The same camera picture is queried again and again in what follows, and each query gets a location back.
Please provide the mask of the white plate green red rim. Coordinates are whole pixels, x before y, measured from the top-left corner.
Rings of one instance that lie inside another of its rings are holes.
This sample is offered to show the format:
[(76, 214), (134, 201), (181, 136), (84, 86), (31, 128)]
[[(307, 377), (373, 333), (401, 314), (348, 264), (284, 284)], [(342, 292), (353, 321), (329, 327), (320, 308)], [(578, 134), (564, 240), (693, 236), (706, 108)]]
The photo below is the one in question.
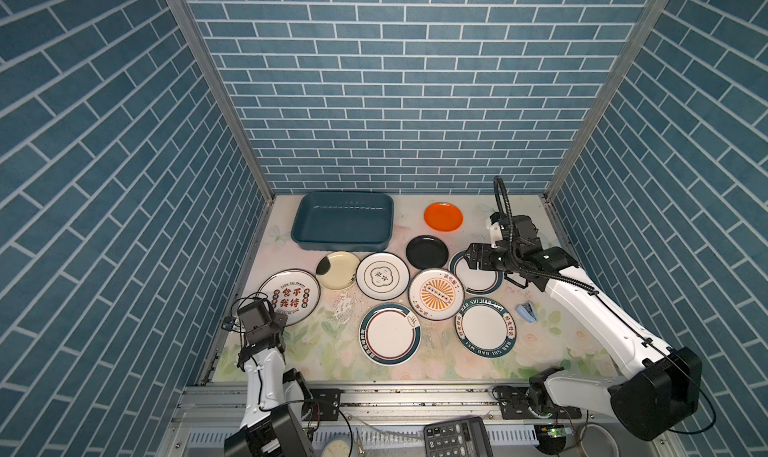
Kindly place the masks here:
[(501, 272), (470, 269), (462, 252), (452, 257), (449, 270), (459, 279), (465, 291), (474, 295), (492, 294), (503, 282)]

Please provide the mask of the white plate red characters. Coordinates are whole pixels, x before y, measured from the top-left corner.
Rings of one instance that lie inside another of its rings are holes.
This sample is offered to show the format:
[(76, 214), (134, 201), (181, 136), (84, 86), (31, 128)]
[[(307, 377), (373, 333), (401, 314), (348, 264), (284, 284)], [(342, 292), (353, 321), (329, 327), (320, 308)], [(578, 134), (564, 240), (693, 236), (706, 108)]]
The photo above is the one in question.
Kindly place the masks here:
[(276, 313), (287, 317), (287, 326), (308, 318), (318, 307), (321, 297), (316, 277), (302, 269), (273, 274), (261, 284), (258, 292), (268, 298)]

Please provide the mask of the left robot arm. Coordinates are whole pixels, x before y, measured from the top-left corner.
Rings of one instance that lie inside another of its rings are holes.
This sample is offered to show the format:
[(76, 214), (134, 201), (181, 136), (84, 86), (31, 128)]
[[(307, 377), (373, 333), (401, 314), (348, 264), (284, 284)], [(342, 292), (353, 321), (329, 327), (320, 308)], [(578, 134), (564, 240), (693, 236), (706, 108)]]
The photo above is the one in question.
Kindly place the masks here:
[(313, 402), (302, 374), (286, 367), (287, 316), (266, 294), (236, 299), (222, 328), (241, 338), (237, 367), (247, 376), (240, 428), (225, 439), (226, 456), (312, 456), (301, 417)]

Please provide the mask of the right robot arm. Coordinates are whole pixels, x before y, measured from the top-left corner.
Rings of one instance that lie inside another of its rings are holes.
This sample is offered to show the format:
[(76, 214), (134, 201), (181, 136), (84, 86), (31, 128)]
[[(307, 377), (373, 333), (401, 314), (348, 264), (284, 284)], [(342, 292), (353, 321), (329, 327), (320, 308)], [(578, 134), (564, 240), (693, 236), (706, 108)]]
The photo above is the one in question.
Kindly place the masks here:
[(490, 217), (490, 240), (472, 243), (464, 258), (473, 270), (520, 276), (559, 302), (609, 353), (614, 379), (578, 377), (561, 366), (529, 379), (528, 402), (542, 414), (551, 407), (595, 411), (618, 420), (633, 436), (651, 441), (692, 416), (704, 396), (702, 362), (687, 347), (673, 348), (634, 320), (600, 290), (560, 247), (544, 248), (526, 215)]

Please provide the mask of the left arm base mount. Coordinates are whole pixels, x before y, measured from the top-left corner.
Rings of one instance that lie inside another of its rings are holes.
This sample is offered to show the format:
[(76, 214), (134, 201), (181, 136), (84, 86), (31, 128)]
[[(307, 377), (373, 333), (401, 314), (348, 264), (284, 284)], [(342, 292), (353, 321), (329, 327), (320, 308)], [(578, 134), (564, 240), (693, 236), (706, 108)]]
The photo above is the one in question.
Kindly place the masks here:
[(305, 393), (300, 417), (305, 421), (336, 421), (340, 417), (340, 388), (311, 388)]

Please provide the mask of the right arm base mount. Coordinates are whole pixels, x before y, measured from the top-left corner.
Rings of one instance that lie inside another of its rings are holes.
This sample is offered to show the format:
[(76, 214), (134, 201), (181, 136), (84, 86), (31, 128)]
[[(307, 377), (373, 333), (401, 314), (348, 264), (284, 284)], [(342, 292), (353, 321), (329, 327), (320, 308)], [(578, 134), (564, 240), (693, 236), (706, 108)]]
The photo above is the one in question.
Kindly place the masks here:
[(535, 402), (528, 387), (497, 385), (491, 390), (504, 420), (521, 419), (581, 419), (582, 410), (576, 407), (560, 407), (550, 401)]

